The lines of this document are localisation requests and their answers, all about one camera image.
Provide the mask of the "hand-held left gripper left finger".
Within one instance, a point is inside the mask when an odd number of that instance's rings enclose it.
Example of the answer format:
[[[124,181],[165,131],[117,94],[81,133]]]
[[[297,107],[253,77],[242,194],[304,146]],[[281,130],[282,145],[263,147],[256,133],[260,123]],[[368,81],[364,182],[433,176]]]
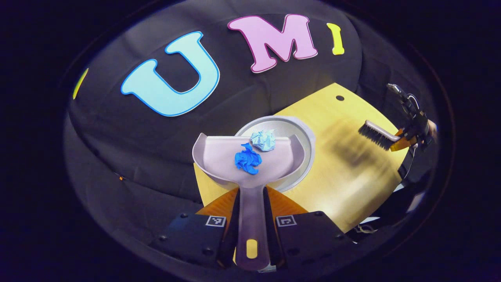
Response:
[[[234,188],[197,212],[177,214],[148,246],[189,266],[231,267],[238,236],[239,197],[239,188]]]

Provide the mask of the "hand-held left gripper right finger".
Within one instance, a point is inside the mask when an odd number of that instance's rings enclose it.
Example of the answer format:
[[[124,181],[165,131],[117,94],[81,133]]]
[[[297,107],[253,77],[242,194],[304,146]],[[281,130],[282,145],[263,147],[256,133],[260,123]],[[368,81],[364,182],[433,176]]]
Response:
[[[324,264],[355,245],[323,211],[308,212],[271,187],[263,195],[271,264],[278,269]]]

